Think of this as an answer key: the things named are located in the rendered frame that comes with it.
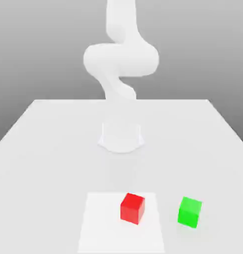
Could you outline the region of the small red cube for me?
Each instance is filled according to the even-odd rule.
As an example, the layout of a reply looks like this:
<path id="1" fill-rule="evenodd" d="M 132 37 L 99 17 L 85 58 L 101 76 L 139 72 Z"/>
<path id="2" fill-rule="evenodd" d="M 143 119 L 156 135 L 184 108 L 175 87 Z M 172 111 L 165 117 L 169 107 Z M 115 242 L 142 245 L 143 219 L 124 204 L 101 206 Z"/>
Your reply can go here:
<path id="1" fill-rule="evenodd" d="M 127 193 L 120 204 L 120 219 L 138 225 L 145 212 L 145 198 Z"/>

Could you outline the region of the small green cube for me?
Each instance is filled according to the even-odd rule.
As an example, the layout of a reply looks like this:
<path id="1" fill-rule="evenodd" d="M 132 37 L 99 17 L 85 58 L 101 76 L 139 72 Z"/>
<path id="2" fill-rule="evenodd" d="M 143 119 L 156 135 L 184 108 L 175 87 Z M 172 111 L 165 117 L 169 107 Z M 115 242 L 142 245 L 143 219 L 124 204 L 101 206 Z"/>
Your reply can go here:
<path id="1" fill-rule="evenodd" d="M 178 210 L 178 223 L 191 228 L 197 228 L 201 206 L 201 201 L 184 196 Z"/>

